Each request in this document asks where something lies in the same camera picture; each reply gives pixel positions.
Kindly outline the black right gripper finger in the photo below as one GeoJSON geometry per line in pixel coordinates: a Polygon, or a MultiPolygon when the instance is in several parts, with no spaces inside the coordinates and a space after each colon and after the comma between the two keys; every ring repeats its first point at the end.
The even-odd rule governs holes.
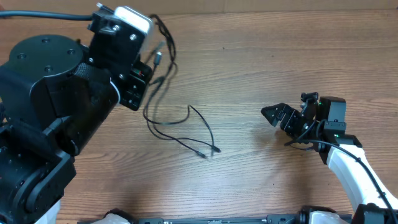
{"type": "Polygon", "coordinates": [[[287,111],[286,107],[264,107],[261,113],[273,127],[276,127],[278,122],[280,122],[281,127],[285,127],[287,120],[284,117],[287,111]]]}
{"type": "Polygon", "coordinates": [[[274,114],[274,113],[287,113],[289,111],[289,105],[285,103],[279,103],[273,106],[264,107],[264,112],[267,114],[274,114]]]}

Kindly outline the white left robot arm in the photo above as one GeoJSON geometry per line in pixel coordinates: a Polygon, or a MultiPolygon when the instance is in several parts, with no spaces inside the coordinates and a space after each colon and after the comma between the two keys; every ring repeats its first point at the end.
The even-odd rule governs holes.
{"type": "Polygon", "coordinates": [[[76,156],[123,103],[142,45],[37,35],[14,46],[1,67],[2,223],[35,223],[60,201],[76,156]]]}

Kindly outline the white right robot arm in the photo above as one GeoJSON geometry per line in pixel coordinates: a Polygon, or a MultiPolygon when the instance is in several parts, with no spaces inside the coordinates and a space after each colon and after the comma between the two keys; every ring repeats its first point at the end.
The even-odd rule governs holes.
{"type": "Polygon", "coordinates": [[[371,168],[359,139],[346,133],[346,101],[317,92],[302,93],[301,100],[300,111],[279,103],[261,113],[290,136],[286,146],[306,144],[306,150],[319,153],[340,181],[354,214],[343,219],[330,208],[303,207],[295,222],[397,223],[397,198],[371,168]]]}

